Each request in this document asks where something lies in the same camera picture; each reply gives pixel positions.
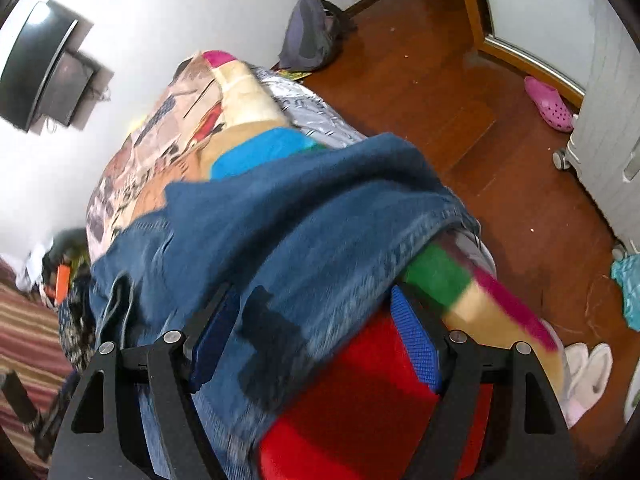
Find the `turquoise plastic bag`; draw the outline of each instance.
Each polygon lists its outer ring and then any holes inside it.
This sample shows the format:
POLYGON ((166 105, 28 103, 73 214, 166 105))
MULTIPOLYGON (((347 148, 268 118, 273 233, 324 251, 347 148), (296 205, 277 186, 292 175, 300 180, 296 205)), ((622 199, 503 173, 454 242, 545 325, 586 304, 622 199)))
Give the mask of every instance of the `turquoise plastic bag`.
POLYGON ((626 324, 640 332, 640 254, 613 262, 611 277, 622 288, 626 324))

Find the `pink clog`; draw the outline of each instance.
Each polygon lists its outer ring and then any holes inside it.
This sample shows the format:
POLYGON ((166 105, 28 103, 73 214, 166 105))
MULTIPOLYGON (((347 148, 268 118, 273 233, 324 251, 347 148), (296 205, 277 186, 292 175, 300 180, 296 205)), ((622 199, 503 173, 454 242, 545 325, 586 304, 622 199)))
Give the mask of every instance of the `pink clog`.
POLYGON ((559 132, 570 133, 574 130, 571 124, 572 113, 562 102, 558 90, 531 76, 524 78, 524 89, 538 107, 546 124, 559 132))

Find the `white slipper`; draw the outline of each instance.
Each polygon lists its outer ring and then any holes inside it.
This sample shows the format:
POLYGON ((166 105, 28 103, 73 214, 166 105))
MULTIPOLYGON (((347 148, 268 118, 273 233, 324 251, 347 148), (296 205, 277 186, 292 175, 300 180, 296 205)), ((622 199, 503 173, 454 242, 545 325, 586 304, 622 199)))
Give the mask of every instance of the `white slipper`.
POLYGON ((569 374, 571 382, 569 384, 568 396, 574 394, 575 385, 578 383, 589 359, 589 348, 584 343, 574 343, 564 349, 567 364, 569 365, 569 374))
POLYGON ((569 428, 600 400, 609 382, 612 368, 611 347, 606 343, 596 345, 569 398, 566 420, 569 428))
POLYGON ((634 414, 636 406, 640 402, 640 360, 636 365, 636 371, 631 379, 629 391, 626 394, 625 401, 625 424, 629 422, 631 415, 634 414))

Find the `wall-mounted television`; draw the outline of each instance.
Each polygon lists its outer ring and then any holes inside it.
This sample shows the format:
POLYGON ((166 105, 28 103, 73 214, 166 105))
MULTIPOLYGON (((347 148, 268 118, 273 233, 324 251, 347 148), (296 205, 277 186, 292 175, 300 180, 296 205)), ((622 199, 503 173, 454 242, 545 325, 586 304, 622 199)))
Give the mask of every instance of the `wall-mounted television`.
POLYGON ((94 69, 64 51, 78 18, 56 2, 38 2, 0 75, 0 116, 24 130, 40 115, 68 126, 94 69))

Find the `blue fabric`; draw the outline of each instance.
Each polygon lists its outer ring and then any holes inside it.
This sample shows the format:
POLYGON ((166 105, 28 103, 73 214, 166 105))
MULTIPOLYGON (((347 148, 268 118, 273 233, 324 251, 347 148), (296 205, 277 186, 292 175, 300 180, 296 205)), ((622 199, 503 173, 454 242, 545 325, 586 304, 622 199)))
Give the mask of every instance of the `blue fabric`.
POLYGON ((439 394, 442 374, 438 351, 397 285, 391 289, 391 317, 418 380, 426 384, 432 392, 439 394))
POLYGON ((622 288, 626 324, 640 332, 640 254, 611 264, 611 277, 622 288))
MULTIPOLYGON (((133 222, 94 263, 98 339, 152 343, 220 283, 235 285, 238 322, 193 396, 232 480, 258 478, 250 454, 278 413, 422 247, 449 226, 479 232, 420 152, 391 134, 169 184, 165 195, 164 209, 133 222)), ((154 467, 168 476, 152 407, 146 397, 141 405, 154 467)))
POLYGON ((190 391, 197 392, 213 377, 239 313, 240 297, 231 287, 220 302, 217 311, 209 318, 209 323, 202 331, 198 344, 193 347, 191 357, 193 366, 189 377, 190 391))
POLYGON ((303 152, 318 144, 293 128, 273 128, 246 140, 213 163, 210 177, 219 180, 249 171, 265 162, 303 152))

